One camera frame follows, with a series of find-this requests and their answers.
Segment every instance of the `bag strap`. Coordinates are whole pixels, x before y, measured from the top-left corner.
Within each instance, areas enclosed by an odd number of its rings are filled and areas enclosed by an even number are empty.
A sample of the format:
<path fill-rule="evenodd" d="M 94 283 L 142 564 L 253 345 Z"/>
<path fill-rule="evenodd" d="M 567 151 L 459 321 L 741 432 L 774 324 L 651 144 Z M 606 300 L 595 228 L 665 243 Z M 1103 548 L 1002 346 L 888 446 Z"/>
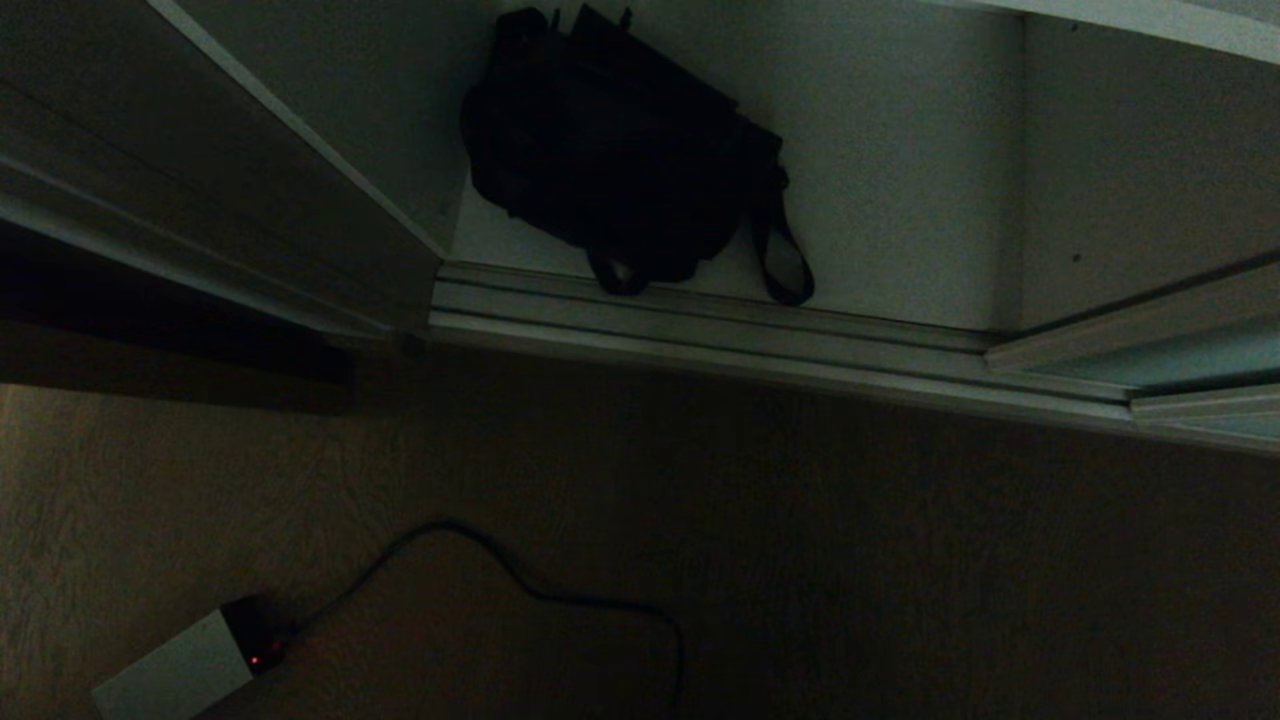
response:
<path fill-rule="evenodd" d="M 774 165 L 769 172 L 769 179 L 765 182 L 764 190 L 753 202 L 748 219 L 751 225 L 755 256 L 760 261 L 760 274 L 764 275 L 764 287 L 768 290 L 769 297 L 782 305 L 803 305 L 813 297 L 814 282 L 813 270 L 809 269 L 809 260 L 805 259 L 804 252 L 796 243 L 795 234 L 791 233 L 791 224 L 787 223 L 787 209 L 782 193 L 790 182 L 787 172 L 782 169 L 782 165 Z M 769 242 L 773 236 L 781 237 L 790 246 L 788 250 L 795 252 L 800 261 L 803 281 L 799 288 L 788 287 L 769 270 L 768 254 Z"/>
<path fill-rule="evenodd" d="M 591 264 L 595 282 L 609 295 L 640 295 L 649 287 L 649 277 L 639 270 L 631 270 L 631 277 L 626 279 L 620 278 L 613 260 L 596 250 L 588 250 L 586 260 Z"/>

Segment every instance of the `cable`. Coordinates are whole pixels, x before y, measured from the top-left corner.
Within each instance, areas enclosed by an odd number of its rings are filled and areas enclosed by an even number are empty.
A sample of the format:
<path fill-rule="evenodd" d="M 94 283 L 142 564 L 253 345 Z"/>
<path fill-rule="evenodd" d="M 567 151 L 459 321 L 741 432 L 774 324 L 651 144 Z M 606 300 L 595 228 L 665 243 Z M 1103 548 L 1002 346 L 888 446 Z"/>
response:
<path fill-rule="evenodd" d="M 370 565 L 364 573 L 361 573 L 358 578 L 356 578 L 356 582 L 351 583 L 351 585 L 348 585 L 347 589 L 344 589 L 338 597 L 325 603 L 324 607 L 316 610 L 306 619 L 294 623 L 289 629 L 289 634 L 292 637 L 297 637 L 302 633 L 306 633 L 311 626 L 315 625 L 317 620 L 332 612 L 333 609 L 342 605 L 351 596 L 356 594 L 356 592 L 360 591 L 360 588 L 365 587 L 365 584 L 369 583 L 369 580 L 372 579 L 372 577 L 376 575 L 378 571 L 381 570 L 383 566 L 387 565 L 387 562 L 392 557 L 399 553 L 399 551 L 404 550 L 407 544 L 410 544 L 411 542 L 416 541 L 422 536 L 433 533 L 452 533 L 479 544 L 489 553 L 490 557 L 493 557 L 498 562 L 498 565 L 502 566 L 503 570 L 507 571 L 508 575 L 511 575 L 511 579 L 515 580 L 517 585 L 520 585 L 520 589 L 524 591 L 525 594 L 532 597 L 534 600 L 541 602 L 549 602 L 553 605 L 562 605 L 567 607 L 609 610 L 614 612 L 631 612 L 634 615 L 644 615 L 646 618 L 658 620 L 659 623 L 663 623 L 664 625 L 671 628 L 671 633 L 676 639 L 676 673 L 675 673 L 676 678 L 673 680 L 671 691 L 672 712 L 675 712 L 676 708 L 680 706 L 680 697 L 681 693 L 684 692 L 684 685 L 685 685 L 685 634 L 680 629 L 680 624 L 676 623 L 676 620 L 671 615 L 668 615 L 664 610 L 659 607 L 652 605 L 644 605 L 640 602 L 631 602 L 626 600 L 612 600 L 607 597 L 595 597 L 589 594 L 556 594 L 540 591 L 535 588 L 532 584 L 530 584 L 529 580 L 526 580 L 525 577 L 521 575 L 518 570 L 516 570 L 516 562 L 512 559 L 512 555 L 508 553 L 506 550 L 503 550 L 497 541 L 481 533 L 480 530 L 463 525 L 462 523 L 458 523 L 456 520 L 433 520 L 429 523 L 422 523 L 421 525 L 417 525 L 416 528 L 396 538 L 390 544 L 387 546 L 385 550 L 383 550 L 383 552 L 378 556 L 378 559 L 374 560 L 372 565 Z"/>

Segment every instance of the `black bag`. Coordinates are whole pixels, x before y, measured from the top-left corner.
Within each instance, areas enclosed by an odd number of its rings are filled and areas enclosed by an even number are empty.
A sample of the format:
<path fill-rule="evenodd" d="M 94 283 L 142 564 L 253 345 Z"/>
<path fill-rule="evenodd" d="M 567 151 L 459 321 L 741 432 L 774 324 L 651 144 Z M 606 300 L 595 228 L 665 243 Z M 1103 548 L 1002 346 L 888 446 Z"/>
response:
<path fill-rule="evenodd" d="M 586 250 L 616 295 L 691 278 L 746 218 L 769 295 L 800 305 L 813 273 L 786 222 L 782 140 L 628 35 L 630 14 L 620 28 L 584 5 L 567 37 L 558 12 L 498 19 L 489 70 L 462 108 L 476 191 Z M 786 245 L 771 251 L 774 234 Z M 769 272 L 780 251 L 788 282 Z"/>

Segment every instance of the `bag handle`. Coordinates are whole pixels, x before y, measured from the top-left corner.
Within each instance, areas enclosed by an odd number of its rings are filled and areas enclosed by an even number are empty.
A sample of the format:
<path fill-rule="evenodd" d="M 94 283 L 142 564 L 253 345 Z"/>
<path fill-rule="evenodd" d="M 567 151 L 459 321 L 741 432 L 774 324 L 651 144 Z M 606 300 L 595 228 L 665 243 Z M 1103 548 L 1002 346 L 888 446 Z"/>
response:
<path fill-rule="evenodd" d="M 613 265 L 613 259 L 598 250 L 589 250 L 586 260 L 591 264 L 591 273 L 595 282 L 600 283 L 604 292 L 609 295 L 640 295 L 649 287 L 649 277 L 640 270 L 631 270 L 626 279 L 618 277 L 618 269 Z"/>
<path fill-rule="evenodd" d="M 787 178 L 787 172 L 782 169 L 782 165 L 774 165 L 769 172 L 764 190 L 751 205 L 749 222 L 751 225 L 751 240 L 755 245 L 755 256 L 760 261 L 760 274 L 764 275 L 764 287 L 768 290 L 769 297 L 782 305 L 794 306 L 804 305 L 805 301 L 813 297 L 814 281 L 813 270 L 809 269 L 809 260 L 805 259 L 804 251 L 796 243 L 795 234 L 791 233 L 791 224 L 787 223 L 787 209 L 782 193 L 790 183 L 791 181 Z M 769 269 L 769 241 L 774 234 L 786 241 L 790 246 L 787 250 L 795 252 L 795 259 L 799 260 L 803 274 L 799 288 L 788 287 L 774 277 Z"/>

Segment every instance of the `brown carpet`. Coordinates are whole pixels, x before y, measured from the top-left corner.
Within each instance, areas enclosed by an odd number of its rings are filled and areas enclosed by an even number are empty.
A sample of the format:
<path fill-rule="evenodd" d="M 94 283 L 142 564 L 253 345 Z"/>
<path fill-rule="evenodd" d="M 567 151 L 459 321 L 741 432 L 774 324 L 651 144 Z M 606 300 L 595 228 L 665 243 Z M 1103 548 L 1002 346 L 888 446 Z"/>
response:
<path fill-rule="evenodd" d="M 1280 464 L 452 348 L 349 418 L 0 389 L 0 716 L 451 515 L 685 625 L 682 717 L 1274 717 Z M 660 717 L 660 626 L 421 541 L 214 717 Z"/>

